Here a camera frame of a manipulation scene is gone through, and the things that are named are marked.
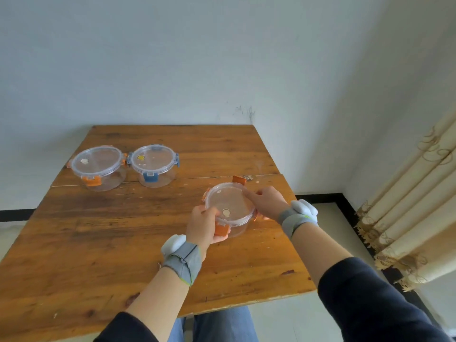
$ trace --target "black sleeve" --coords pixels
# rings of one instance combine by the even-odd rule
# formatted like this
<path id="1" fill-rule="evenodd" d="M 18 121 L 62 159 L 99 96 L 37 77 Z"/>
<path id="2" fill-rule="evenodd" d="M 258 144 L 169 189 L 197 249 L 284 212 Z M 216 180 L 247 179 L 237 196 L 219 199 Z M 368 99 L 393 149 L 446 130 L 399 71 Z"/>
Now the black sleeve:
<path id="1" fill-rule="evenodd" d="M 126 312 L 120 312 L 94 342 L 158 342 L 158 340 L 138 318 Z"/>
<path id="2" fill-rule="evenodd" d="M 450 341 L 359 258 L 344 259 L 328 269 L 318 295 L 345 341 Z"/>

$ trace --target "right hand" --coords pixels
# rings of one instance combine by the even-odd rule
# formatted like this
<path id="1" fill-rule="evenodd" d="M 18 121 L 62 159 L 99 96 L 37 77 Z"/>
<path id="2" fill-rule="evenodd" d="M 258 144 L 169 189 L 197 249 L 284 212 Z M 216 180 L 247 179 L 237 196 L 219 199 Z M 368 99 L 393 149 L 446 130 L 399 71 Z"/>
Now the right hand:
<path id="1" fill-rule="evenodd" d="M 281 193 L 272 186 L 261 188 L 256 193 L 244 187 L 242 192 L 254 204 L 259 213 L 275 221 L 279 219 L 283 211 L 290 208 Z"/>

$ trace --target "blue jeans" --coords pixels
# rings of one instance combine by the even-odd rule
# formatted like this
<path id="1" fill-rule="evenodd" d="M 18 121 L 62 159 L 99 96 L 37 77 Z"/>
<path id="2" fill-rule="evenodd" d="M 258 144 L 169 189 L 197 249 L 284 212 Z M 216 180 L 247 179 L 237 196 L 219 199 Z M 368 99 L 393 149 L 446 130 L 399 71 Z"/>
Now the blue jeans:
<path id="1" fill-rule="evenodd" d="M 177 318 L 168 342 L 184 342 L 185 318 Z M 247 306 L 195 316 L 193 342 L 258 342 Z"/>

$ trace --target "round plastic container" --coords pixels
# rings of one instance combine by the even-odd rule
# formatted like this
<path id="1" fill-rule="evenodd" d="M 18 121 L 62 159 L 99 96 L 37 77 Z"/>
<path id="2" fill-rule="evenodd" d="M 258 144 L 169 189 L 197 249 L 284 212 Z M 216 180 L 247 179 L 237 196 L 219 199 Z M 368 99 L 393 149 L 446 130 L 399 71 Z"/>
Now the round plastic container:
<path id="1" fill-rule="evenodd" d="M 163 145 L 147 145 L 131 154 L 128 161 L 139 173 L 140 183 L 146 187 L 162 187 L 174 180 L 174 165 L 179 166 L 179 155 Z"/>
<path id="2" fill-rule="evenodd" d="M 229 224 L 231 232 L 228 237 L 242 234 L 252 219 L 255 207 L 242 194 L 242 185 L 236 182 L 225 182 L 214 186 L 204 199 L 206 209 L 216 207 L 220 216 L 216 218 L 220 225 Z"/>
<path id="3" fill-rule="evenodd" d="M 84 150 L 71 161 L 70 167 L 90 190 L 111 190 L 126 176 L 125 155 L 112 146 Z"/>

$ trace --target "forearm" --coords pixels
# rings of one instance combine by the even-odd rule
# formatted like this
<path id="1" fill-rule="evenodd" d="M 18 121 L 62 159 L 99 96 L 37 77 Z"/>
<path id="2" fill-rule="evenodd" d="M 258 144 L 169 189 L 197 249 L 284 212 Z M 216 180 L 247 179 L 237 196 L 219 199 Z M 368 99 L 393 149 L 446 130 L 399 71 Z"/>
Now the forearm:
<path id="1" fill-rule="evenodd" d="M 330 267 L 352 256 L 321 228 L 310 222 L 301 224 L 295 230 L 291 242 L 316 286 Z"/>
<path id="2" fill-rule="evenodd" d="M 158 341 L 166 342 L 188 289 L 173 270 L 164 267 L 126 311 L 142 321 Z"/>

